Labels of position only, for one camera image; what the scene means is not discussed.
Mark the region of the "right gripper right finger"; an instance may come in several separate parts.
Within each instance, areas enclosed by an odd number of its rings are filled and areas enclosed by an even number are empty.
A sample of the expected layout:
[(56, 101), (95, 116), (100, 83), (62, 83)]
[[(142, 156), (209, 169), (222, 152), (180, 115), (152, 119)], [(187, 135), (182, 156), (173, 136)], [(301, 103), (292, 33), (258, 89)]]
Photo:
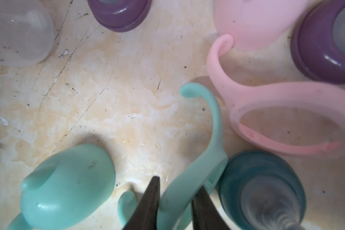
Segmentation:
[(201, 187), (192, 199), (194, 230), (229, 230), (230, 228), (216, 210), (205, 187)]

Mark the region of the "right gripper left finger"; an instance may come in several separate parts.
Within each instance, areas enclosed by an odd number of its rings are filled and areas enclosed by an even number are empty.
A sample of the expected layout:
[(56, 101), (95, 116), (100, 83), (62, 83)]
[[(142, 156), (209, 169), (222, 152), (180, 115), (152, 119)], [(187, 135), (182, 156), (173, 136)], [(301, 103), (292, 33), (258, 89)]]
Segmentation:
[(156, 230), (160, 201), (160, 178), (152, 177), (140, 203), (126, 223), (124, 230)]

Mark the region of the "mint green bottle handle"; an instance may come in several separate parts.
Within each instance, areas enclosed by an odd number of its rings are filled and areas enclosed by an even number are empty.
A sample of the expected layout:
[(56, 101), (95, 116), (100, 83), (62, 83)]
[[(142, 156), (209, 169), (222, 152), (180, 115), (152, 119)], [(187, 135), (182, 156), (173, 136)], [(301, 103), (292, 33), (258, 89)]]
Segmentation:
[[(213, 130), (206, 150), (196, 158), (160, 194), (157, 210), (157, 230), (184, 230), (192, 221), (192, 199), (201, 187), (212, 193), (228, 163), (223, 146), (223, 124), (219, 103), (214, 94), (199, 83), (188, 83), (181, 87), (185, 98), (204, 98), (212, 112)], [(117, 211), (125, 227), (140, 201), (134, 191), (125, 191), (119, 198)]]

